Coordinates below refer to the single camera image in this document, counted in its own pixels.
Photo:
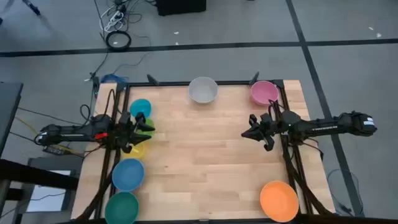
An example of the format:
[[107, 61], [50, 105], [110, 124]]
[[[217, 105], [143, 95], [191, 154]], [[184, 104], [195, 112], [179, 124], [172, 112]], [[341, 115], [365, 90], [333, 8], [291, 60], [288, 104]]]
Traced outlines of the lime green plastic bowl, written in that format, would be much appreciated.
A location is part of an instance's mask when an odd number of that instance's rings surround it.
[[[151, 119], [146, 119], [146, 125], [151, 126], [152, 128], [155, 127], [155, 124], [154, 124], [153, 120], [151, 120]], [[150, 136], [154, 135], [154, 131], [142, 131], [140, 129], [137, 130], [137, 133], [138, 134], [150, 135]]]

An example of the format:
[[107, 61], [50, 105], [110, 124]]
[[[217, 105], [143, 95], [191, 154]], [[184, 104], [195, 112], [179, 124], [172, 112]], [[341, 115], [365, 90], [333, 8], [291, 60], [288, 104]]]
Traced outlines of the blue plastic bowl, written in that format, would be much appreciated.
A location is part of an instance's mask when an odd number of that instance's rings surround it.
[[138, 189], [145, 177], [143, 163], [138, 159], [124, 159], [113, 170], [113, 185], [122, 192]]

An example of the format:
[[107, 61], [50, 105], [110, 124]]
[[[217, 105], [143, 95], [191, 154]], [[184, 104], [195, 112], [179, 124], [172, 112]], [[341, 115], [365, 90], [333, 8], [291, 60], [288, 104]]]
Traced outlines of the white power strip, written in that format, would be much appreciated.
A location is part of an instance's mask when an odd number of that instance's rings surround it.
[[123, 17], [124, 17], [124, 14], [122, 12], [116, 11], [112, 15], [112, 17], [109, 19], [108, 23], [106, 25], [102, 25], [102, 30], [104, 32], [110, 33], [111, 32], [110, 29], [112, 27], [114, 27], [115, 25], [121, 24], [120, 27], [122, 27], [123, 24], [121, 21], [122, 21]]

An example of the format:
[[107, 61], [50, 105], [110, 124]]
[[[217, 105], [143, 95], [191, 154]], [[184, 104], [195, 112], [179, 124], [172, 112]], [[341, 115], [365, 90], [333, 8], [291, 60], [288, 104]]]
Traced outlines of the black tripod leg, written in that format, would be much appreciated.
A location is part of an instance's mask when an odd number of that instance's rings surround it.
[[41, 15], [41, 13], [40, 13], [38, 7], [36, 7], [35, 5], [33, 5], [33, 4], [31, 3], [30, 0], [22, 0], [22, 2], [23, 2], [27, 7], [29, 7], [37, 16], [40, 16], [40, 15]]

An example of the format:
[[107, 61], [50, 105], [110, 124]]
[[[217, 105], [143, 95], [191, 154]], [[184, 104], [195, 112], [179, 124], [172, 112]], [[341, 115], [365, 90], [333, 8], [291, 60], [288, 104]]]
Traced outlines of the black table bar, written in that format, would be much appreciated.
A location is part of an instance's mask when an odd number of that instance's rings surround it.
[[78, 187], [78, 179], [76, 177], [22, 165], [5, 159], [0, 159], [0, 179], [66, 190], [76, 190]]

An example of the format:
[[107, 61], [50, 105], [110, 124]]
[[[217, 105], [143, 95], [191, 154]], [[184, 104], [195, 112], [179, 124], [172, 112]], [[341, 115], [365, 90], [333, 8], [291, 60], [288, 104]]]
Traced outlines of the yellow plastic bowl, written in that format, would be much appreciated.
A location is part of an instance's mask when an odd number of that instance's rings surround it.
[[142, 159], [144, 157], [144, 154], [146, 152], [146, 144], [145, 143], [140, 143], [138, 145], [133, 145], [130, 144], [132, 147], [130, 153], [125, 153], [121, 151], [121, 157], [123, 159]]

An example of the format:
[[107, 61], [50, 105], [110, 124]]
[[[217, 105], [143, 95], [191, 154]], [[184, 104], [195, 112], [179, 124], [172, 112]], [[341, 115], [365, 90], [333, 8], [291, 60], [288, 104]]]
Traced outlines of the dark grey desk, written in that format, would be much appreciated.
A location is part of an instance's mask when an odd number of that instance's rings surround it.
[[22, 89], [22, 83], [0, 82], [0, 157], [21, 100]]

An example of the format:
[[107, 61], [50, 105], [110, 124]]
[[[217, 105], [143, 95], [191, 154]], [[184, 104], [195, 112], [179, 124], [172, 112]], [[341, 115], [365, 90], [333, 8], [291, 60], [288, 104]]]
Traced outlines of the black box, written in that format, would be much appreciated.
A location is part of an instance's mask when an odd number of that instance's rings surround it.
[[158, 15], [170, 16], [206, 11], [207, 0], [155, 0]]

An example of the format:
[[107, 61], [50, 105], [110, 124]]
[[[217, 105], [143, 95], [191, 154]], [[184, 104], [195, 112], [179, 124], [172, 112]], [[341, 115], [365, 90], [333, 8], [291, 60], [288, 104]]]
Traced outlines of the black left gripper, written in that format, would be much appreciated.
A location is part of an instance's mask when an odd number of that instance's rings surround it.
[[130, 112], [122, 112], [116, 128], [116, 145], [123, 152], [130, 153], [132, 149], [130, 144], [137, 145], [151, 138], [150, 135], [138, 134], [137, 130], [155, 131], [154, 122], [152, 120], [145, 120], [145, 116], [142, 113], [138, 113], [136, 123], [134, 124], [131, 121]]

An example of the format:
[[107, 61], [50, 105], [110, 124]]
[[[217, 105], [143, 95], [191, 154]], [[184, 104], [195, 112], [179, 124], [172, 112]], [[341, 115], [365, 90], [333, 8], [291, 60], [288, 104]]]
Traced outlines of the pink plastic bowl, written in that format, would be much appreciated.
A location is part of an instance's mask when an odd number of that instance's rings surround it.
[[278, 98], [278, 88], [269, 81], [258, 81], [251, 87], [251, 99], [258, 105], [268, 105]]

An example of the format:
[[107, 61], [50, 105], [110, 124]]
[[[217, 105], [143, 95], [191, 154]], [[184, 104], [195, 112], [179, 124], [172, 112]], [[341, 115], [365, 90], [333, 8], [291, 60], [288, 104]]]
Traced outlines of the grey plastic bowl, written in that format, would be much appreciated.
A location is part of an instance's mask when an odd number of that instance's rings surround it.
[[189, 83], [188, 95], [197, 103], [211, 103], [218, 96], [218, 85], [209, 77], [197, 77]]

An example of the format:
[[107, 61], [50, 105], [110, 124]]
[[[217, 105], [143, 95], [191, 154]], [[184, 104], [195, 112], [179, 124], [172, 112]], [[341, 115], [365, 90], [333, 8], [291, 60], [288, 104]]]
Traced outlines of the orange plastic bowl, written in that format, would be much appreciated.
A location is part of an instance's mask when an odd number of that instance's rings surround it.
[[295, 190], [279, 180], [263, 186], [259, 201], [264, 213], [275, 222], [292, 221], [299, 212], [299, 199]]

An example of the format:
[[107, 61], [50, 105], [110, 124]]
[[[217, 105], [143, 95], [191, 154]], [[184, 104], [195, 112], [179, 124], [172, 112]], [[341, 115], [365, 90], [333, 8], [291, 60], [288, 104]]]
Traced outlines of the black aluminium table frame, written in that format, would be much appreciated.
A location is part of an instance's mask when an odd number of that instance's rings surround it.
[[103, 84], [95, 114], [127, 110], [145, 98], [155, 133], [145, 142], [145, 177], [134, 191], [139, 201], [135, 224], [148, 223], [264, 223], [259, 201], [268, 182], [288, 182], [280, 136], [265, 151], [262, 143], [243, 138], [250, 114], [267, 112], [251, 99], [242, 81], [221, 83], [209, 104], [190, 99], [185, 82], [159, 86], [134, 83], [117, 100], [108, 93], [116, 85]]

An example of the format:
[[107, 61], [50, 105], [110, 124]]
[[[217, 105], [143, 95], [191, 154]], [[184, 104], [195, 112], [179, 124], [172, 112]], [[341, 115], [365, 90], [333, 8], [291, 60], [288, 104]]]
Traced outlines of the cyan plastic bowl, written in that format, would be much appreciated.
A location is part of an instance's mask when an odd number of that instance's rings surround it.
[[133, 117], [136, 117], [138, 113], [142, 113], [145, 118], [148, 118], [152, 112], [152, 105], [147, 99], [137, 99], [130, 105], [129, 112]]

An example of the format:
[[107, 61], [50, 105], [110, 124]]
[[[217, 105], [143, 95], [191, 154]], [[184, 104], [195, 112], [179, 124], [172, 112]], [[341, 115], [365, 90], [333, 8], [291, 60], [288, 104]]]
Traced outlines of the black power adapter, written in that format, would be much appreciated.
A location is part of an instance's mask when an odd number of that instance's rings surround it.
[[60, 149], [58, 147], [53, 147], [53, 146], [44, 146], [43, 151], [55, 156], [64, 156], [67, 154], [64, 149]]

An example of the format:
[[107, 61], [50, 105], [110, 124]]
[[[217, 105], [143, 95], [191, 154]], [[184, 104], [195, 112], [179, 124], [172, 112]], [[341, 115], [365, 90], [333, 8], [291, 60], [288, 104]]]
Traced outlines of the dark green plastic bowl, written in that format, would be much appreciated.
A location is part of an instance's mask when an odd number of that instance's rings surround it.
[[104, 218], [107, 224], [133, 224], [138, 214], [137, 197], [129, 192], [120, 192], [108, 200]]

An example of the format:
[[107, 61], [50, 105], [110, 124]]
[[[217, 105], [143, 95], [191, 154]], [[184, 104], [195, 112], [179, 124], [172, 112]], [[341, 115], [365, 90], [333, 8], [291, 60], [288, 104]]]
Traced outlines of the black device with green light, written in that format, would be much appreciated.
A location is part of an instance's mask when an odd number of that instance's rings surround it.
[[94, 76], [94, 77], [91, 79], [91, 81], [92, 81], [92, 84], [93, 84], [93, 94], [94, 94], [95, 97], [97, 97], [98, 91], [99, 91], [99, 88], [100, 88], [99, 79], [98, 79], [97, 76]]

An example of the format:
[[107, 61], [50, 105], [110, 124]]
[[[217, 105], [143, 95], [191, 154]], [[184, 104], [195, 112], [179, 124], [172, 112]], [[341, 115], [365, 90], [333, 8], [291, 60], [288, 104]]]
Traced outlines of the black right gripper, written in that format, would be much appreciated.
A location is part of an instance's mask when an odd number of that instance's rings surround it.
[[271, 151], [275, 141], [273, 136], [279, 133], [278, 122], [274, 121], [268, 113], [260, 115], [260, 120], [254, 114], [249, 115], [250, 128], [241, 134], [242, 137], [256, 141], [264, 141], [264, 149]]

